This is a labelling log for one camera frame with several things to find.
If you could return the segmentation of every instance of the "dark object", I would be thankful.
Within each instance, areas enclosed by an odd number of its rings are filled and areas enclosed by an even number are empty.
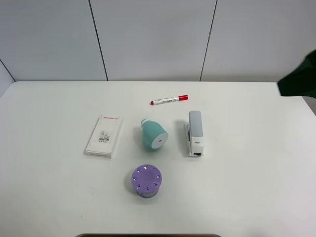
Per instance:
[[[302,64],[277,85],[282,96],[304,95],[316,98],[316,50],[307,55]]]

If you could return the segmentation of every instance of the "white wall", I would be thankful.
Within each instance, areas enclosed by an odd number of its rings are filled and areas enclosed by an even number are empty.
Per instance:
[[[12,83],[14,83],[14,80],[0,61],[0,97],[5,93]]]
[[[200,79],[216,0],[91,0],[109,80]]]
[[[2,0],[0,32],[16,80],[106,80],[88,0]]]
[[[278,81],[316,49],[316,0],[219,0],[202,81]]]

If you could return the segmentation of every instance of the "white table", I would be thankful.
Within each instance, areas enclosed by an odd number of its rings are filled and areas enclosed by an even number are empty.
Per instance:
[[[200,158],[186,155],[190,110]],[[100,114],[124,117],[111,160],[83,154]],[[142,147],[144,118],[169,133],[157,152]],[[0,99],[0,236],[316,236],[315,141],[315,115],[274,83],[16,82]],[[146,163],[163,176],[150,199],[130,184]]]

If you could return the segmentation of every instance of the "red marker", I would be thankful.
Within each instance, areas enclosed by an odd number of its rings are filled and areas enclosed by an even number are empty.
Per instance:
[[[173,101],[187,100],[188,98],[189,98],[188,95],[180,95],[180,96],[166,98],[166,99],[153,100],[150,102],[150,104],[159,105],[159,104],[169,103]]]

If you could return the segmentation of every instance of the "white stapler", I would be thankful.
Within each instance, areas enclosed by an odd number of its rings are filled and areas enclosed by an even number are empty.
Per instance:
[[[185,123],[188,155],[190,157],[200,157],[203,154],[203,128],[200,111],[189,112],[189,122]]]

